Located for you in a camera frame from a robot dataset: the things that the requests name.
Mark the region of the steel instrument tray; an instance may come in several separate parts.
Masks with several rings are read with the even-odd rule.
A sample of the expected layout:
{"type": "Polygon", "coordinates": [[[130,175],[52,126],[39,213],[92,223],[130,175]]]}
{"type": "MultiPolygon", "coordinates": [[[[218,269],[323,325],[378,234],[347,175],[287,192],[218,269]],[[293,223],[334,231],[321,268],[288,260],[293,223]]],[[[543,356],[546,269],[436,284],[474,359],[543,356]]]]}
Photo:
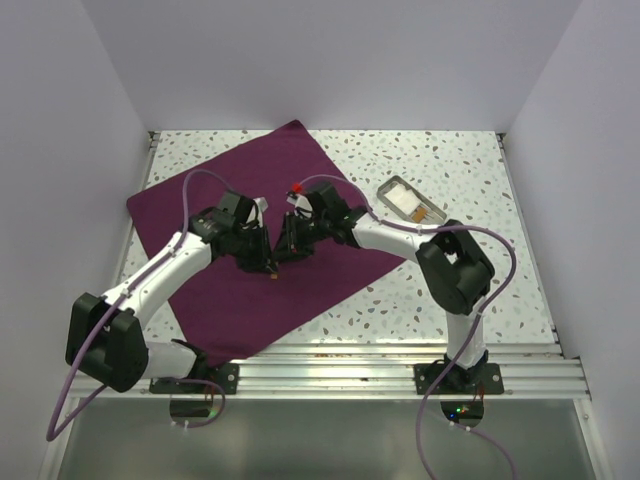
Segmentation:
{"type": "Polygon", "coordinates": [[[431,226],[441,226],[447,221],[447,215],[440,207],[399,175],[384,181],[376,196],[402,220],[431,226]]]}

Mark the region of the orange adhesive bandage strips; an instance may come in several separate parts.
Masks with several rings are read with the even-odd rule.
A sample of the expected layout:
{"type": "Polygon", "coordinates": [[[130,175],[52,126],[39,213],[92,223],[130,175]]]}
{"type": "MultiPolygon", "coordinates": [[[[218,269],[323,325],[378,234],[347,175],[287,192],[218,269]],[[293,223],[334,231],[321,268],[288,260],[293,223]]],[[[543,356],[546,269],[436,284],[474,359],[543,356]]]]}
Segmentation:
{"type": "Polygon", "coordinates": [[[429,211],[423,207],[417,207],[410,216],[411,220],[418,224],[426,224],[429,221],[429,211]]]}

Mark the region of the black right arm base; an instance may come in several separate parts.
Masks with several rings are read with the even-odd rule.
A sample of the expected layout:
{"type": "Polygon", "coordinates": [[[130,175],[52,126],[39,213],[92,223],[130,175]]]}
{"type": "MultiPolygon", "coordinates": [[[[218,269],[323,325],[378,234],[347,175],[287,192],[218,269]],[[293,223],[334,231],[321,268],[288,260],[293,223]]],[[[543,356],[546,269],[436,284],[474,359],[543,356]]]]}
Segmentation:
{"type": "Polygon", "coordinates": [[[457,364],[443,378],[437,379],[448,363],[436,360],[413,366],[416,392],[424,395],[501,395],[505,393],[502,373],[497,363],[482,359],[476,366],[463,369],[457,364]]]}

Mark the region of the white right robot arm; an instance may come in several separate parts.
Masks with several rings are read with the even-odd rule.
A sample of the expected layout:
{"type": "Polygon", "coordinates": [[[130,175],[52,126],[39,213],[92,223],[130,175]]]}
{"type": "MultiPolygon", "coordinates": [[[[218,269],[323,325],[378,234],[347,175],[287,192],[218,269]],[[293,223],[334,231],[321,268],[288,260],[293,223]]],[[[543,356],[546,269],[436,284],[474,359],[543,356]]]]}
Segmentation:
{"type": "Polygon", "coordinates": [[[475,320],[495,269],[463,224],[455,220],[431,228],[392,224],[378,219],[366,200],[349,206],[328,180],[294,186],[287,201],[293,210],[285,214],[274,248],[278,262],[309,257],[316,243],[331,239],[416,263],[431,298],[446,313],[447,384],[464,393],[480,382],[478,365],[487,361],[488,352],[482,326],[475,320]]]}

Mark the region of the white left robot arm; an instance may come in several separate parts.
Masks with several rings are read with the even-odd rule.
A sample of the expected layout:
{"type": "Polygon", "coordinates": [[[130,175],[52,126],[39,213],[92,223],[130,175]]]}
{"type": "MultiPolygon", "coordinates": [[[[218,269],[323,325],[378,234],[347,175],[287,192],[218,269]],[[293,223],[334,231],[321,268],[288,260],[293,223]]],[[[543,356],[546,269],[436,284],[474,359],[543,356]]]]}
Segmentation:
{"type": "Polygon", "coordinates": [[[104,294],[73,304],[65,360],[102,385],[126,392],[143,379],[201,390],[212,376],[207,355],[186,341],[149,342],[143,330],[156,311],[215,260],[229,256],[246,272],[273,273],[265,198],[233,191],[188,217],[180,231],[139,271],[104,294]]]}

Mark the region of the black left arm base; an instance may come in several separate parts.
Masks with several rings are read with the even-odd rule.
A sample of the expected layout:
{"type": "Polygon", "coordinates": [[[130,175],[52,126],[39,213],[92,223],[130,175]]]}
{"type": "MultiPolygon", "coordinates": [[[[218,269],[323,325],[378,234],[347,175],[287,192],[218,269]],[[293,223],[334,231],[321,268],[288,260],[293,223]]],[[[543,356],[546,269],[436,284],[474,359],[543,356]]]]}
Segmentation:
{"type": "Polygon", "coordinates": [[[141,379],[150,381],[152,394],[236,393],[238,364],[210,366],[206,352],[180,339],[168,344],[151,342],[147,347],[148,362],[141,379]]]}

